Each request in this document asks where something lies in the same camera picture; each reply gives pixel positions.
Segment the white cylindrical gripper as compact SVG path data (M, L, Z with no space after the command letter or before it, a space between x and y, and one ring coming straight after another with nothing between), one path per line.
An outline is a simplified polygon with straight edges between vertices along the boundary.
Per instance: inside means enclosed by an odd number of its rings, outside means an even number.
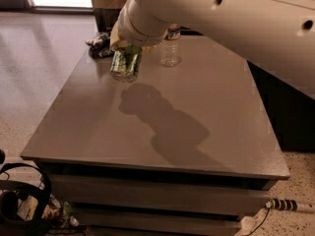
M166 35L168 23L142 9L135 0L127 0L110 33L109 48L116 51L131 44L151 53Z

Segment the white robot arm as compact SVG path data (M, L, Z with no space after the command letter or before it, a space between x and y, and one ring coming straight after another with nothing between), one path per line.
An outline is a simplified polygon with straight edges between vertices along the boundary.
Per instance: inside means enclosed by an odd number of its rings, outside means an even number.
M315 98L315 0L127 0L114 39L157 45L173 24Z

